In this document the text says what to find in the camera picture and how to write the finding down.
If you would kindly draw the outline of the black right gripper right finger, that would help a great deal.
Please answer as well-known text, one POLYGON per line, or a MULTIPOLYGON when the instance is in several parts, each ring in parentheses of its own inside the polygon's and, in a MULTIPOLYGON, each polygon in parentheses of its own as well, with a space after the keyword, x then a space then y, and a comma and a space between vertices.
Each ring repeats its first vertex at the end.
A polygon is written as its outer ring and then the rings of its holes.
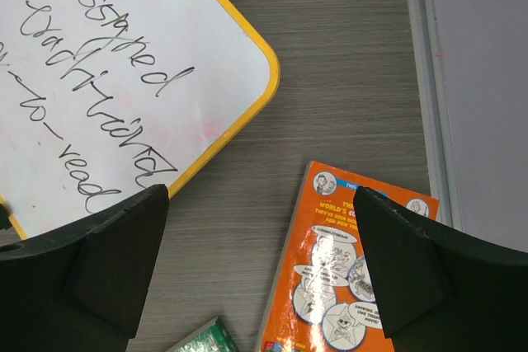
POLYGON ((367 187, 353 199, 384 335, 397 351, 525 351, 527 254, 367 187))

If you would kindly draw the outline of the yellow-framed whiteboard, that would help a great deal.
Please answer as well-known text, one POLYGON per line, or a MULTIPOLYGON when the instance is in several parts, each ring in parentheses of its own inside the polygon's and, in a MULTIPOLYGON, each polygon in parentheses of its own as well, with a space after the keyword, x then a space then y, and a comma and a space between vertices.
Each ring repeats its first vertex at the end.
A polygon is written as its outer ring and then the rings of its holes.
POLYGON ((1 0, 1 200, 27 239, 176 194, 275 95, 229 0, 1 0))

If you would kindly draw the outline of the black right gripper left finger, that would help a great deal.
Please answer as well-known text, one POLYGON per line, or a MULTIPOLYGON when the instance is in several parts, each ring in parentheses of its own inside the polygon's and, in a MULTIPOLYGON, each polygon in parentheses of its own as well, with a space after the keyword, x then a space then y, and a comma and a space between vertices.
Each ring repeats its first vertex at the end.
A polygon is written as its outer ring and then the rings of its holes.
POLYGON ((3 351, 124 351, 169 209, 165 185, 1 248, 3 351))

